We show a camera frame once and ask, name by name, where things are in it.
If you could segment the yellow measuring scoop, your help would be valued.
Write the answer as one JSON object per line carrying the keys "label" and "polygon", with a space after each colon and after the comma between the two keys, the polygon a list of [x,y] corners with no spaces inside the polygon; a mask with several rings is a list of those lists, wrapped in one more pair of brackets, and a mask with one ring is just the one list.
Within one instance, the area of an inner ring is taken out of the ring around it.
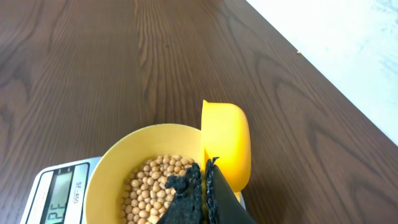
{"label": "yellow measuring scoop", "polygon": [[201,165],[215,157],[231,190],[242,191],[251,175],[251,140],[244,111],[232,103],[204,100],[200,134]]}

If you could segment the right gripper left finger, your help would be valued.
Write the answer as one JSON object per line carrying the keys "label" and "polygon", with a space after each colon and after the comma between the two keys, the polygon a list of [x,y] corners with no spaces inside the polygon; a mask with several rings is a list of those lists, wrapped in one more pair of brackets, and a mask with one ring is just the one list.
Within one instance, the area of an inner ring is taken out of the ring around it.
{"label": "right gripper left finger", "polygon": [[185,170],[185,175],[168,177],[165,187],[174,189],[174,199],[157,224],[203,223],[201,182],[200,166],[195,162]]}

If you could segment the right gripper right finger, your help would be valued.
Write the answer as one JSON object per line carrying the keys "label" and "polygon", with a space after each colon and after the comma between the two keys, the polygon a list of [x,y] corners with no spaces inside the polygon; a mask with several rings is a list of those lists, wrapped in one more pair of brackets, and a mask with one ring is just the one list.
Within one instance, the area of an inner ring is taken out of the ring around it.
{"label": "right gripper right finger", "polygon": [[206,209],[211,224],[256,224],[237,200],[228,182],[215,164],[218,157],[208,159],[205,168]]}

